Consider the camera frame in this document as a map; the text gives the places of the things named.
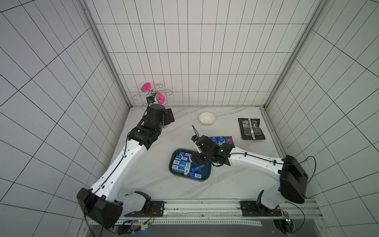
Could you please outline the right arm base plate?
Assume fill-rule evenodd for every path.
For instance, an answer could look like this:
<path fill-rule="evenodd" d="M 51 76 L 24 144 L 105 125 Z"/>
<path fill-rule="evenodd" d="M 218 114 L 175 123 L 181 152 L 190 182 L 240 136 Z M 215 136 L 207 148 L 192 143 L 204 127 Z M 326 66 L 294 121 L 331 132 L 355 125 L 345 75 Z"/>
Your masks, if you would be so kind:
<path fill-rule="evenodd" d="M 243 217 L 282 217 L 282 212 L 271 210 L 267 207 L 256 204 L 256 201 L 240 201 L 240 209 Z"/>

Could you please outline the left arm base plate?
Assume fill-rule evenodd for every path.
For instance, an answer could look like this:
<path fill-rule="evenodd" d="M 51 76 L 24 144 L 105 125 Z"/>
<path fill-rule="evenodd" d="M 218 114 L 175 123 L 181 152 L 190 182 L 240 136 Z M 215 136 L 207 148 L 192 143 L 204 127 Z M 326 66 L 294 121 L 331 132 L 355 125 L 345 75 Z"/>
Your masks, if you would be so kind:
<path fill-rule="evenodd" d="M 164 201 L 149 201 L 142 210 L 124 214 L 123 217 L 162 217 L 164 205 Z"/>

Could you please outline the blue white pocket tissue pack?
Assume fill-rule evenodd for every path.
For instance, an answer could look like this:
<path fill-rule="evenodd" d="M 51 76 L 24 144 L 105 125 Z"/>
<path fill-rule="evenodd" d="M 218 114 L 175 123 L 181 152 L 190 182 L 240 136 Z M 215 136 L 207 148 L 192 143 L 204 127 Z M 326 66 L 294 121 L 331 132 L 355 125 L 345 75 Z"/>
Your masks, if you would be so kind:
<path fill-rule="evenodd" d="M 221 146 L 222 144 L 225 144 L 226 143 L 226 138 L 225 136 L 218 136 L 217 137 L 217 142 L 218 142 L 218 145 Z"/>

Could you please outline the blue red pocket tissue pack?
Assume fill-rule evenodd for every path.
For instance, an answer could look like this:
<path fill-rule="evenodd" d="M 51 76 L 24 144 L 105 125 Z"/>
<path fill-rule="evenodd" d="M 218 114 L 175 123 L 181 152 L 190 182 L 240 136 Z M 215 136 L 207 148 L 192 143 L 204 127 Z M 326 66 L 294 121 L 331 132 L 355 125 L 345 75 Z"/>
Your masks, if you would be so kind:
<path fill-rule="evenodd" d="M 225 142 L 229 145 L 234 146 L 234 141 L 233 141 L 233 138 L 231 136 L 225 136 Z"/>

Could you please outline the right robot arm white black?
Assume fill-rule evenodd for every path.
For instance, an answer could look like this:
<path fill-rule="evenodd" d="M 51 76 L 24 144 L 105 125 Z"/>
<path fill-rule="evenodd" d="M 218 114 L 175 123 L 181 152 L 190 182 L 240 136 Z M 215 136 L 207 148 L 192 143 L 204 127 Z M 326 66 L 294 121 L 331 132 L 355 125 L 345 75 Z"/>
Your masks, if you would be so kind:
<path fill-rule="evenodd" d="M 205 135 L 194 135 L 191 140 L 197 150 L 192 157 L 199 165 L 211 162 L 214 167 L 241 166 L 275 181 L 272 187 L 259 193 L 257 209 L 274 210 L 287 201 L 297 204 L 305 202 L 309 176 L 296 158 L 288 155 L 284 159 L 272 158 L 226 143 L 218 145 Z"/>

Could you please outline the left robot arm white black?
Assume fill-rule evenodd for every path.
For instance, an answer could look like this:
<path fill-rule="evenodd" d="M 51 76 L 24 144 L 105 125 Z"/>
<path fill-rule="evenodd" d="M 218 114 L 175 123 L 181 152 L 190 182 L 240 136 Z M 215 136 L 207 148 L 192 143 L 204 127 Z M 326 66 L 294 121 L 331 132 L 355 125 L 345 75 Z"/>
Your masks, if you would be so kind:
<path fill-rule="evenodd" d="M 147 215 L 151 211 L 151 197 L 136 191 L 124 200 L 117 195 L 128 173 L 161 135 L 162 129 L 172 122 L 171 109 L 151 104 L 142 119 L 127 135 L 121 152 L 105 173 L 89 189 L 82 188 L 77 200 L 85 217 L 109 229 L 125 214 Z"/>

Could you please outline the dark blue Tempo tissue pack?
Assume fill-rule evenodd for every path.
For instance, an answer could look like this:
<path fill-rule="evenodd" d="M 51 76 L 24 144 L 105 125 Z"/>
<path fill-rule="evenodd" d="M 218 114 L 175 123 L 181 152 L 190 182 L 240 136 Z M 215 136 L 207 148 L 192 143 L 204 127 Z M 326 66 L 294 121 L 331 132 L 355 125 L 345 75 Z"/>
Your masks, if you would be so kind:
<path fill-rule="evenodd" d="M 196 167 L 192 168 L 191 170 L 192 170 L 192 172 L 198 173 L 204 169 L 205 169 L 205 165 L 201 165 L 201 166 L 196 166 Z"/>

